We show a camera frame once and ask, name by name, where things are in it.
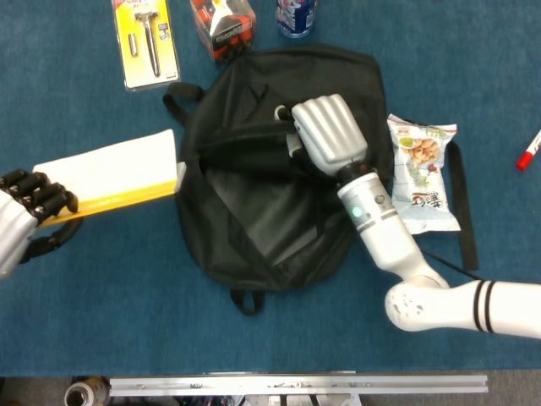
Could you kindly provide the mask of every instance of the red marker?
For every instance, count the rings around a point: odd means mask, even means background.
[[[519,159],[516,163],[516,168],[519,171],[524,171],[528,167],[530,162],[533,160],[533,156],[538,151],[540,145],[541,131],[538,132],[538,134],[533,139],[532,144],[529,145],[526,151],[522,154],[521,159]]]

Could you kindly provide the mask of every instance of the backpack handle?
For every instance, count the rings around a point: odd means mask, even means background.
[[[175,100],[175,97],[180,97],[185,101],[200,102],[201,99],[205,96],[205,91],[197,86],[192,85],[191,83],[180,83],[175,82],[171,83],[167,87],[166,94],[163,95],[163,104],[166,105],[167,110],[174,118],[178,120],[183,127],[186,127],[188,122],[189,114],[180,107]]]

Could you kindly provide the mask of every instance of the robotic hand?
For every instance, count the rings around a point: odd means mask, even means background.
[[[410,332],[456,327],[541,338],[541,286],[475,281],[449,288],[429,266],[377,174],[363,162],[368,145],[341,96],[308,100],[291,114],[314,165],[338,178],[338,196],[377,267],[403,279],[385,298],[386,313],[397,327]]]
[[[44,173],[21,169],[0,178],[0,278],[19,264],[57,249],[79,229],[82,219],[66,222],[50,237],[32,240],[36,228],[67,207],[77,212],[78,201]]]

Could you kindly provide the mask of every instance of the food package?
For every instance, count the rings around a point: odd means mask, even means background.
[[[199,38],[215,62],[252,47],[256,18],[247,0],[190,1]]]
[[[112,0],[129,91],[180,79],[167,0]]]
[[[395,150],[391,199],[407,230],[460,231],[441,176],[445,147],[456,134],[456,125],[418,125],[392,114],[387,123]]]

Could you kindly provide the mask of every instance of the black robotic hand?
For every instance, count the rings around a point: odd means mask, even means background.
[[[18,169],[0,178],[0,277],[73,237],[82,218],[66,222],[49,237],[32,239],[36,228],[64,207],[77,212],[77,197],[61,184],[51,184],[44,173]]]

